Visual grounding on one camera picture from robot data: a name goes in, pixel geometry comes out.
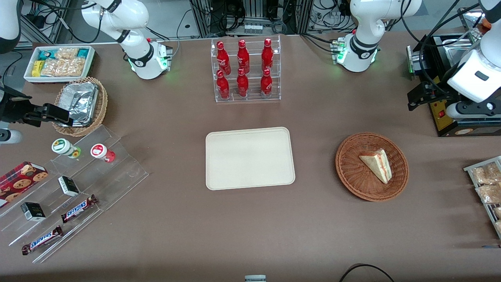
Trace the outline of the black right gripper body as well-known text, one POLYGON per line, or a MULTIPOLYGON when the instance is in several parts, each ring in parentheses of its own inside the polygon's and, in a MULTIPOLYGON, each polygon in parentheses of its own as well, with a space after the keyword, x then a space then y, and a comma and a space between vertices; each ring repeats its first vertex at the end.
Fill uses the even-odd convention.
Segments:
POLYGON ((25 115, 32 112, 34 106, 30 99, 20 91, 8 86, 2 86, 3 97, 0 104, 0 119, 5 123, 20 123, 34 126, 32 121, 25 119, 25 115))

